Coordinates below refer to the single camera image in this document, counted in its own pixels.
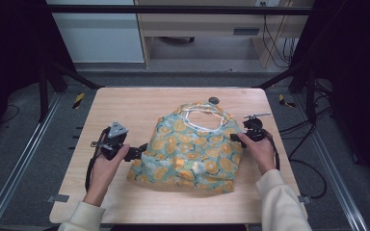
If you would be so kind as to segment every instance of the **gray floor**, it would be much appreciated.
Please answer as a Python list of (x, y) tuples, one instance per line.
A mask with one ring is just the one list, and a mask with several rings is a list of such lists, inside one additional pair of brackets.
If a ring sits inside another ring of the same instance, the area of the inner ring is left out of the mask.
[[(130, 67), (98, 72), (83, 68), (81, 73), (97, 84), (106, 86), (249, 88), (276, 76), (284, 69), (273, 64), (262, 69), (252, 49), (248, 38), (196, 38), (194, 43), (164, 38), (155, 41), (148, 69)], [(66, 80), (69, 87), (65, 93), (61, 93), (59, 107), (0, 218), (0, 230), (43, 230), (53, 225), (48, 219), (52, 204), (45, 200), (49, 194), (56, 194), (62, 184), (73, 147), (77, 143), (76, 137), (81, 132), (95, 96), (95, 90), (89, 90), (68, 77)], [(300, 108), (278, 103), (280, 94), (284, 95), (286, 102), (299, 103), (297, 99), (303, 98), (300, 94), (292, 95), (288, 92), (289, 81), (286, 79), (266, 90), (279, 130), (304, 121)], [(80, 92), (85, 93), (85, 97), (79, 109), (72, 109), (75, 97)], [(38, 124), (38, 85), (13, 93), (9, 104), (18, 107), (19, 113), (0, 125), (0, 191)], [(317, 111), (329, 106), (325, 98), (318, 104)], [(10, 106), (3, 120), (15, 114), (16, 108)], [(307, 130), (308, 127), (304, 127), (282, 136), (287, 153), (296, 147)], [(368, 167), (353, 163), (352, 152), (332, 117), (325, 115), (318, 119), (316, 131), (370, 230)], [(352, 230), (311, 138), (304, 142), (294, 157), (314, 166), (328, 181), (326, 195), (305, 206), (311, 227), (314, 230)], [(322, 191), (322, 180), (314, 171), (297, 163), (291, 165), (301, 193), (314, 195)], [(253, 225), (251, 230), (260, 230), (260, 226)]]

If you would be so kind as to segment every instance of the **tote bag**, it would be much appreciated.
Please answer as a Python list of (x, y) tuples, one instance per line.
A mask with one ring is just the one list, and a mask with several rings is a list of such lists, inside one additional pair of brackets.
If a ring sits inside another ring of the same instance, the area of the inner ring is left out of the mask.
[[(216, 128), (195, 124), (191, 113), (217, 116)], [(128, 180), (193, 187), (217, 193), (234, 191), (243, 149), (230, 134), (243, 132), (236, 120), (209, 102), (181, 105), (158, 118), (153, 136), (141, 160), (135, 160)]]

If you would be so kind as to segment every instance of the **hand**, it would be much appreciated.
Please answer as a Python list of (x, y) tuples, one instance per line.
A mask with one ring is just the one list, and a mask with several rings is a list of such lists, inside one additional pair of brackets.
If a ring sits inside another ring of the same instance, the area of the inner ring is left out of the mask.
[(83, 202), (100, 207), (108, 187), (116, 175), (119, 163), (127, 155), (129, 148), (130, 145), (125, 144), (111, 161), (107, 160), (102, 154), (97, 157), (92, 167), (92, 179), (89, 191), (84, 197)]
[(262, 175), (268, 170), (276, 169), (275, 150), (267, 138), (261, 141), (252, 141), (243, 133), (238, 133), (237, 136), (248, 147), (248, 150), (257, 162)]

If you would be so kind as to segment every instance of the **white cabinet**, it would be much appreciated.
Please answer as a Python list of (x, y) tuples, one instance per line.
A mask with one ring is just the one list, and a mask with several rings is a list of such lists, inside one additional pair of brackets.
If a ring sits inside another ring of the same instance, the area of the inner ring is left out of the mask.
[[(47, 4), (133, 5), (132, 0), (46, 0)], [(53, 13), (76, 64), (143, 63), (134, 13)]]

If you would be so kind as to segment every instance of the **teal fabric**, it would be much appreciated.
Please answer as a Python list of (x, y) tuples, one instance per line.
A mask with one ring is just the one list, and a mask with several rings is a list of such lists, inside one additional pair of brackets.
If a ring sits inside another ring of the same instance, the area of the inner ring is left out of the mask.
[[(219, 117), (221, 125), (207, 129), (193, 124), (188, 115), (195, 111)], [(230, 134), (238, 132), (243, 130), (236, 120), (217, 105), (181, 105), (158, 119), (148, 148), (133, 163), (128, 179), (231, 193), (243, 149)]]

